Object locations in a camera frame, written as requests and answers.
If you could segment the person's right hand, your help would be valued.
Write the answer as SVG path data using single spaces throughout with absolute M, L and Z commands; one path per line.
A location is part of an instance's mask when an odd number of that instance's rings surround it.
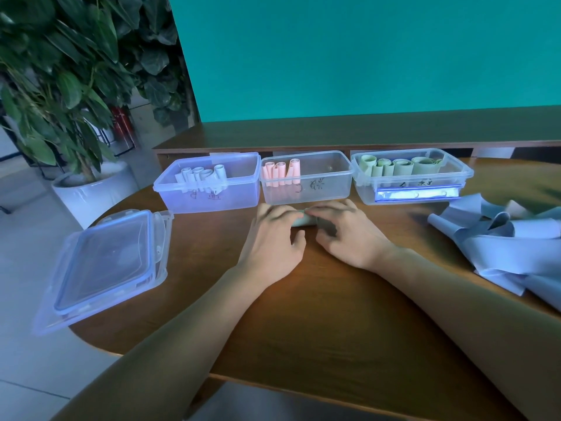
M 326 201 L 307 208 L 305 212 L 336 226 L 336 237 L 345 244 L 350 266 L 380 273 L 382 267 L 399 253 L 399 248 L 350 199 Z M 317 234 L 327 233 L 318 229 Z

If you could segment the person's left hand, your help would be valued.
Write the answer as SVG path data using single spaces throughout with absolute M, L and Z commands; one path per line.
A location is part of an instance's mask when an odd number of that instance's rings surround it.
M 242 248 L 236 275 L 264 290 L 289 275 L 298 264 L 281 261 L 281 238 L 302 213 L 288 205 L 259 204 Z

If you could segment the grey-green band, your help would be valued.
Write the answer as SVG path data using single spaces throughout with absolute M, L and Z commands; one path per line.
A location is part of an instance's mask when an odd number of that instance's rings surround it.
M 292 223 L 292 228 L 317 227 L 324 230 L 329 236 L 335 237 L 337 235 L 336 226 L 332 222 L 309 215 L 305 210 L 299 210 L 299 212 L 302 213 L 302 217 Z

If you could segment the person's left forearm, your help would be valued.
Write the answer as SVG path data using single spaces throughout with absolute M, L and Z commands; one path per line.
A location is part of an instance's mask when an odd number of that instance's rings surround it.
M 248 265 L 229 269 L 51 421 L 180 421 L 244 313 L 281 278 Z

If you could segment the person's right forearm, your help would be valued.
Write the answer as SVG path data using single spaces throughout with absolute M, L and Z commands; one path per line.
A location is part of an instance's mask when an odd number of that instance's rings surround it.
M 561 421 L 561 320 L 391 245 L 373 262 L 529 421 Z

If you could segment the clear box with pink rolls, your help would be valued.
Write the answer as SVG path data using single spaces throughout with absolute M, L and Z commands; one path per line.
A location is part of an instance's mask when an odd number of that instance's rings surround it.
M 290 160 L 300 161 L 300 184 L 291 184 L 287 177 Z M 266 162 L 285 162 L 287 171 L 284 186 L 266 187 L 262 167 Z M 261 161 L 257 171 L 264 200 L 270 205 L 292 205 L 323 200 L 345 199 L 349 196 L 353 169 L 347 156 L 338 150 L 272 156 Z

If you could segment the clear box with white rolls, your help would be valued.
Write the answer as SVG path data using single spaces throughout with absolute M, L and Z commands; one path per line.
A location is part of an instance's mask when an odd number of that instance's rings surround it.
M 251 208 L 260 198 L 257 169 L 261 161 L 259 153 L 221 153 L 177 159 L 155 180 L 153 190 L 174 214 Z M 228 179 L 224 182 L 216 180 L 212 192 L 206 192 L 203 183 L 198 186 L 197 183 L 183 182 L 181 169 L 214 169 L 217 164 L 225 166 Z

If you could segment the wooden shelf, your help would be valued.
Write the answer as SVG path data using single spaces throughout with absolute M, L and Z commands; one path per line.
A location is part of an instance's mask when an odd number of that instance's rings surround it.
M 180 155 L 561 146 L 561 105 L 201 122 L 153 148 Z

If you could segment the clear box with green rolls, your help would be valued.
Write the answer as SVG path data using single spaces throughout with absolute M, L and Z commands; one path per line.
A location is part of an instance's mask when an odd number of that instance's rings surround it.
M 367 177 L 359 167 L 361 155 L 378 158 L 411 160 L 417 156 L 442 158 L 442 166 L 435 175 L 410 175 L 397 177 Z M 473 177 L 473 169 L 444 150 L 402 149 L 354 152 L 351 154 L 354 186 L 366 205 L 396 205 L 431 203 L 457 199 L 466 181 Z

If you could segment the person's grey clothing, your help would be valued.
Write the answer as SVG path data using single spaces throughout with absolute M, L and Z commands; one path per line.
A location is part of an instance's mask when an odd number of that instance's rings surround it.
M 226 382 L 183 421 L 413 421 L 301 395 Z

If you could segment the pile of light blue bands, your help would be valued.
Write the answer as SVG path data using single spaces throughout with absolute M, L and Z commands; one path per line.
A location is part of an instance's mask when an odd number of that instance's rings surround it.
M 427 221 L 477 275 L 517 296 L 531 291 L 561 312 L 561 206 L 532 214 L 513 200 L 500 206 L 473 194 Z

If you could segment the white plant pot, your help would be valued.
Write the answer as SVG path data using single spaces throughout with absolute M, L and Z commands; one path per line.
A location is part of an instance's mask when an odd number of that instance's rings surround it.
M 124 161 L 104 162 L 94 176 L 96 181 L 86 183 L 83 175 L 68 172 L 52 182 L 55 194 L 82 229 L 139 190 L 132 169 Z

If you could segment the red fire extinguisher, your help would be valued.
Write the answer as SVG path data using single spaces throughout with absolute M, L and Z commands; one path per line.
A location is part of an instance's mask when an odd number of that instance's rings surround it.
M 126 147 L 134 148 L 134 128 L 128 116 L 126 108 L 120 106 L 110 106 L 113 115 L 113 131 L 116 140 L 126 145 Z

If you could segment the large green leafy plant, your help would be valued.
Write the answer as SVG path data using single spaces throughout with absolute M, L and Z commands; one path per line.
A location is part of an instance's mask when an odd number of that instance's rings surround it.
M 169 0 L 116 0 L 121 62 L 133 74 L 155 121 L 188 124 L 192 85 Z
M 0 111 L 35 162 L 92 183 L 116 161 L 96 130 L 130 102 L 135 81 L 120 60 L 127 0 L 0 0 Z

